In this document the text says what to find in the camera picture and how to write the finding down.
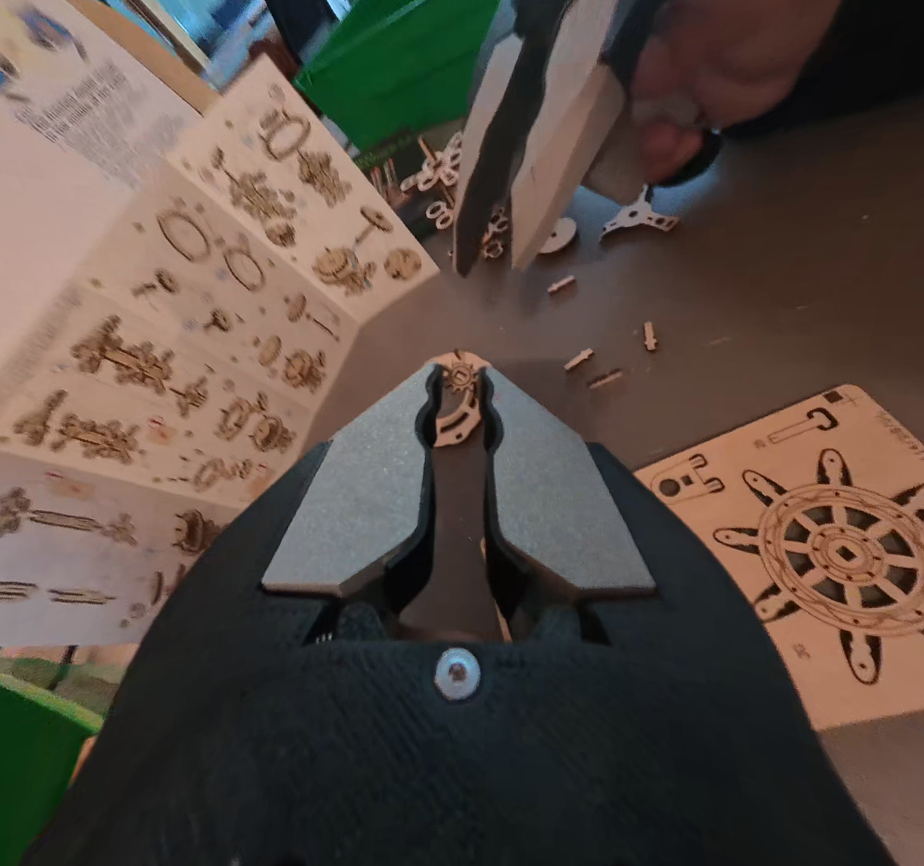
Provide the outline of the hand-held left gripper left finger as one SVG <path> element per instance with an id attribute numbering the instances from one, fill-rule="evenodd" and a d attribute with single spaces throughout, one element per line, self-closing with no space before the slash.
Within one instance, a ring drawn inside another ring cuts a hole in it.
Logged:
<path id="1" fill-rule="evenodd" d="M 443 369 L 417 370 L 337 432 L 261 585 L 400 614 L 433 570 Z"/>

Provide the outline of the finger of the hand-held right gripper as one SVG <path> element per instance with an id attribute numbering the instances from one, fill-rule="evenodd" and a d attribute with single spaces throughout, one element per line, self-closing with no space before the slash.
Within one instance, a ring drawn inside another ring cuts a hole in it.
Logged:
<path id="1" fill-rule="evenodd" d="M 600 61 L 620 0 L 573 0 L 559 21 L 537 118 L 510 192 L 512 267 L 526 270 L 550 237 L 626 97 Z"/>
<path id="2" fill-rule="evenodd" d="M 506 199 L 514 161 L 541 101 L 546 41 L 509 35 L 496 43 L 484 67 L 463 132 L 456 189 L 454 271 L 467 276 L 480 252 L 493 207 Z"/>

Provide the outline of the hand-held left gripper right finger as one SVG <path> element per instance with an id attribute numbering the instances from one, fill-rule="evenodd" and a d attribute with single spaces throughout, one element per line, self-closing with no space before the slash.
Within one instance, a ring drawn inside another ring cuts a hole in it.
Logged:
<path id="1" fill-rule="evenodd" d="M 486 564 L 501 615 L 656 594 L 589 445 L 496 369 L 479 378 Z"/>

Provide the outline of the round wooden gear assembly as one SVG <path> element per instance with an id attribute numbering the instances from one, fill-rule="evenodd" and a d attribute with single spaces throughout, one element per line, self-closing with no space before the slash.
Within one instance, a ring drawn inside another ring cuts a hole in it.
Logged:
<path id="1" fill-rule="evenodd" d="M 481 373 L 491 364 L 460 348 L 436 356 L 428 364 L 438 364 L 443 375 L 443 404 L 435 419 L 433 448 L 462 444 L 481 423 Z"/>

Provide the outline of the person's right forearm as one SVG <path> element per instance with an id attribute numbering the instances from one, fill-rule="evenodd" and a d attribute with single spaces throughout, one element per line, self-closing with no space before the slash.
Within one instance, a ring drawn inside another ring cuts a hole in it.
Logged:
<path id="1" fill-rule="evenodd" d="M 842 0 L 791 94 L 724 135 L 755 139 L 919 95 L 922 53 L 923 0 Z"/>

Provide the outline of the wooden looped tower model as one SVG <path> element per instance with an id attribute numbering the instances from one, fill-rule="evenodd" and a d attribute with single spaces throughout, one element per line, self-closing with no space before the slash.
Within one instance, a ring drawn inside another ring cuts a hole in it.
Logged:
<path id="1" fill-rule="evenodd" d="M 434 149 L 419 134 L 417 143 L 423 154 L 419 171 L 399 186 L 404 198 L 424 197 L 425 218 L 438 232 L 448 230 L 456 218 L 456 187 L 463 155 L 463 132 L 456 131 L 442 149 Z"/>

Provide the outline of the person's right hand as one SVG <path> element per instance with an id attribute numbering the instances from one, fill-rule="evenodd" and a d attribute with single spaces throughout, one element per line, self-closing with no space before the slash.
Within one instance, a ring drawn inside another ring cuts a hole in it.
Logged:
<path id="1" fill-rule="evenodd" d="M 841 0 L 669 0 L 631 84 L 646 181 L 692 160 L 706 129 L 755 120 L 791 94 Z"/>

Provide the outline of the small dark cardboard box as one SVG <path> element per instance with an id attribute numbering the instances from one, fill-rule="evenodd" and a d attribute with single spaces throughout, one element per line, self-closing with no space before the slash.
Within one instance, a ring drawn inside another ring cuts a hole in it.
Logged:
<path id="1" fill-rule="evenodd" d="M 351 157 L 414 236 L 422 239 L 436 232 L 426 215 L 431 200 L 416 185 L 425 155 L 414 132 L 400 129 L 365 151 L 353 149 Z"/>

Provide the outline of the green plastic bin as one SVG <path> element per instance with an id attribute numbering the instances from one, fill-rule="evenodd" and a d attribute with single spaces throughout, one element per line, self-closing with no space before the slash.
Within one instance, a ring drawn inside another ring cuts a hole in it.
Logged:
<path id="1" fill-rule="evenodd" d="M 459 119 L 500 0 L 353 0 L 294 87 L 365 151 Z"/>
<path id="2" fill-rule="evenodd" d="M 1 675 L 1 863 L 16 865 L 60 803 L 103 718 Z"/>

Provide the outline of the three-armed wooden part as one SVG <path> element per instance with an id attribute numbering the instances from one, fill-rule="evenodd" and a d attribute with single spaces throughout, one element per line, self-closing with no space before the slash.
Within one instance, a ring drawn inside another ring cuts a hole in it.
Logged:
<path id="1" fill-rule="evenodd" d="M 659 213 L 653 209 L 654 186 L 646 183 L 634 202 L 621 206 L 619 211 L 603 226 L 600 242 L 608 237 L 639 227 L 647 227 L 661 233 L 670 233 L 679 225 L 676 215 Z"/>

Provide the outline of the folded assembly instruction sheet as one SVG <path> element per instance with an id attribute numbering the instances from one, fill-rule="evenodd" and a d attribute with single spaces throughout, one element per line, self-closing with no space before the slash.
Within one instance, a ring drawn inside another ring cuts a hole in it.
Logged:
<path id="1" fill-rule="evenodd" d="M 438 265 L 267 58 L 9 328 L 2 647 L 139 641 Z"/>

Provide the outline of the wooden sheet with wheel cutouts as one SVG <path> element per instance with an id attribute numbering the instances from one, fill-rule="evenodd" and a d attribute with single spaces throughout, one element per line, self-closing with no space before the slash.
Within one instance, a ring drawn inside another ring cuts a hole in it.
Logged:
<path id="1" fill-rule="evenodd" d="M 922 711 L 923 444 L 841 385 L 641 467 L 772 638 L 817 731 Z"/>

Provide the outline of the plywood board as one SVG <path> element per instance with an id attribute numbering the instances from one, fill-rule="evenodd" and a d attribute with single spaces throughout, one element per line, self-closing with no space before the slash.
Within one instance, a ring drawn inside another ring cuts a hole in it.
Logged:
<path id="1" fill-rule="evenodd" d="M 97 0 L 65 0 L 200 115 L 221 97 L 132 19 Z"/>

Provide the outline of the white printed task sheet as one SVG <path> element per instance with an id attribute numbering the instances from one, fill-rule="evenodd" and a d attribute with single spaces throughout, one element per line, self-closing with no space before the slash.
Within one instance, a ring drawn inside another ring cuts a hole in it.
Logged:
<path id="1" fill-rule="evenodd" d="M 1 0 L 2 365 L 202 110 L 68 0 Z"/>

